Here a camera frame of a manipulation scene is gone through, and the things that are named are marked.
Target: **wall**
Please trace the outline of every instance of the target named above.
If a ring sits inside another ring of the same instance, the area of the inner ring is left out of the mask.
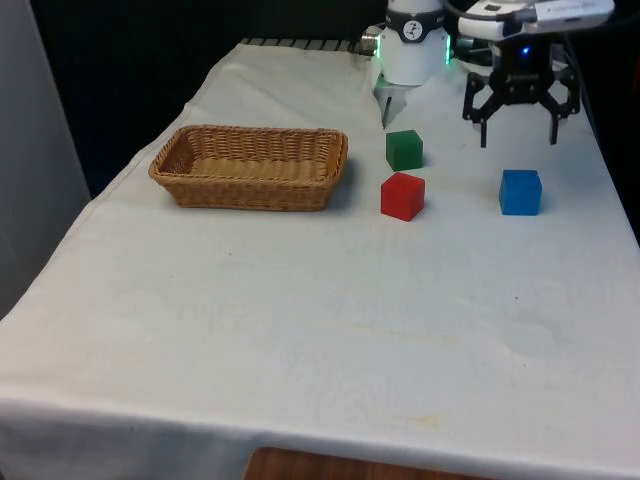
[[[0,318],[88,192],[30,7],[0,1]]]

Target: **black background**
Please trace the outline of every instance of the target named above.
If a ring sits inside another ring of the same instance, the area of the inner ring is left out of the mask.
[[[461,7],[468,0],[454,2]],[[90,191],[180,113],[243,37],[356,39],[386,0],[32,0]],[[617,0],[617,16],[640,8]],[[609,171],[640,238],[640,22],[572,35]],[[575,159],[576,169],[580,159]]]

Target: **stain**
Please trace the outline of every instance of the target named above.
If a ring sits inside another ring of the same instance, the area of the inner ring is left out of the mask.
[[[419,427],[434,428],[440,427],[440,418],[437,415],[425,415],[423,417],[410,417],[406,419],[407,422],[417,425]]]

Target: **wooden floor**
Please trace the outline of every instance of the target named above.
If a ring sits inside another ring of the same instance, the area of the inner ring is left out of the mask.
[[[244,480],[479,480],[275,448],[256,451]]]

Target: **white tablecloth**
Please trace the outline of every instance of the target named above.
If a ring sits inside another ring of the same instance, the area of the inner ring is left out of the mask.
[[[240,46],[215,67],[0,323],[7,479],[240,479],[265,445],[640,478],[640,253],[588,123],[550,147],[544,110],[505,108],[482,150],[458,68],[390,126],[425,142],[407,224],[379,213],[365,59]],[[331,207],[177,208],[147,168],[201,123],[343,130]],[[501,215],[507,168],[540,172],[540,216]]]

